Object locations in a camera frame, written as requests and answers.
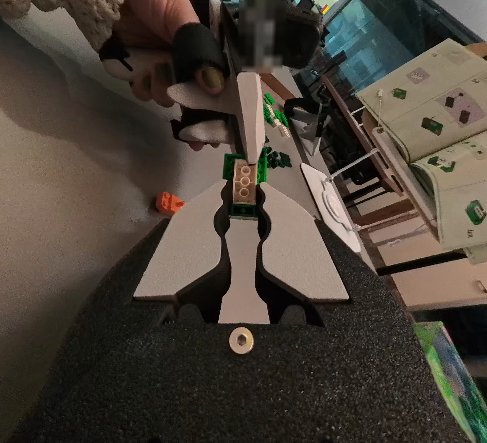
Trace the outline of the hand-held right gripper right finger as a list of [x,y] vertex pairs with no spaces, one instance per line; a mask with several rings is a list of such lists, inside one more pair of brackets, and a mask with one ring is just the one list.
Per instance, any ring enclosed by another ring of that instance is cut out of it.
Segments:
[[260,184],[260,190],[269,226],[261,246],[265,273],[301,300],[347,301],[349,294],[313,216],[269,184]]

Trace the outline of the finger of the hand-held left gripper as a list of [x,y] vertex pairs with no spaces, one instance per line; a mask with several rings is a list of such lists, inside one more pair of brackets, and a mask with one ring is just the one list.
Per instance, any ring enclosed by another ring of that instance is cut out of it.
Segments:
[[265,143],[264,102],[260,76],[255,72],[241,72],[236,76],[240,99],[237,113],[240,138],[247,162],[259,161]]

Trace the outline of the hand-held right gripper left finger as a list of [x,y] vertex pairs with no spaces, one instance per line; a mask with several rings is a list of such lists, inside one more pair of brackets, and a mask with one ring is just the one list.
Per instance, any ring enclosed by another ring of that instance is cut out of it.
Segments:
[[136,300],[198,302],[222,298],[231,281],[225,234],[228,209],[219,180],[183,206],[167,223],[147,269],[135,289]]

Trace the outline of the green and tan lego assembly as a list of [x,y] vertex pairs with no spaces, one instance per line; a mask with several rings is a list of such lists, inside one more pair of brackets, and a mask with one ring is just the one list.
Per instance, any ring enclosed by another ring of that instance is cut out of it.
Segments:
[[255,221],[257,185],[266,182],[266,148],[261,151],[258,162],[250,165],[242,154],[227,153],[223,159],[222,178],[232,184],[232,202],[229,216],[234,219]]

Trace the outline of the pile of green white lego pieces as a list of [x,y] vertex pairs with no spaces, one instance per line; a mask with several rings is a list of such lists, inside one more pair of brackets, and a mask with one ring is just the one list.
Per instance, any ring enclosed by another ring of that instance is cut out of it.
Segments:
[[264,120],[269,123],[273,128],[279,130],[281,136],[284,138],[290,138],[291,133],[289,130],[289,122],[285,114],[278,110],[277,108],[273,108],[276,102],[273,97],[269,93],[264,94]]

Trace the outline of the orange lego brick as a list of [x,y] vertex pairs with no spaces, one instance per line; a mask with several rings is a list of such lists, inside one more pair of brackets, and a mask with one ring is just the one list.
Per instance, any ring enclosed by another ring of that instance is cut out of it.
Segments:
[[186,202],[176,195],[165,191],[155,197],[154,204],[158,213],[172,217],[186,204]]

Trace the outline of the scattered dark green lego pieces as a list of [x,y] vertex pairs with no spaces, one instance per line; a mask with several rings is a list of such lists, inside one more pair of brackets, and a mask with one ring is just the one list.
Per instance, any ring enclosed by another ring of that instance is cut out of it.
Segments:
[[293,166],[290,156],[284,152],[279,152],[271,147],[265,147],[263,148],[262,153],[266,158],[268,168],[292,168]]

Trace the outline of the open lego instruction booklet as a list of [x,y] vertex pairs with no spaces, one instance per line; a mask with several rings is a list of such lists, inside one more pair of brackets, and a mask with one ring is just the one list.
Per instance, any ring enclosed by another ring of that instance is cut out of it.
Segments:
[[365,128],[443,250],[486,262],[486,57],[448,38],[356,92]]

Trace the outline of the green lego box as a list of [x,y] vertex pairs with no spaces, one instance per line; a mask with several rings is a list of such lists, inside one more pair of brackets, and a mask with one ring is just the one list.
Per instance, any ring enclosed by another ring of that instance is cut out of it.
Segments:
[[442,322],[412,325],[434,380],[471,442],[486,442],[486,403]]

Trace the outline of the person's left hand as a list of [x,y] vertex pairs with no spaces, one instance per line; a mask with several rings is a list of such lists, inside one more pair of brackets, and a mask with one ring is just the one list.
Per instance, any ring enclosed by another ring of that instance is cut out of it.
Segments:
[[132,92],[139,100],[153,100],[165,108],[174,105],[167,95],[175,83],[169,51],[179,28],[198,22],[189,0],[125,0],[113,26],[117,38],[125,48],[161,53],[132,80]]

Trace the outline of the white book stand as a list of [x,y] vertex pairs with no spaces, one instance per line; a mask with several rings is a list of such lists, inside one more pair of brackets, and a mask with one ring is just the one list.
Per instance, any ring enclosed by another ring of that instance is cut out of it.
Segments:
[[380,152],[380,149],[374,148],[371,152],[359,157],[330,176],[313,168],[306,162],[302,162],[300,165],[303,177],[323,222],[350,250],[357,254],[361,252],[361,241],[357,234],[360,227],[356,226],[350,219],[345,203],[335,188],[334,180],[343,172],[358,165],[377,152]]

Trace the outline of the black and white device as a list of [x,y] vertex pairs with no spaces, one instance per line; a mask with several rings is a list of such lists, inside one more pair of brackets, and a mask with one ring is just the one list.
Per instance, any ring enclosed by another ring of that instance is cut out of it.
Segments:
[[284,102],[284,114],[298,131],[303,147],[314,156],[320,147],[323,130],[331,121],[331,99],[319,103],[306,98],[291,98]]

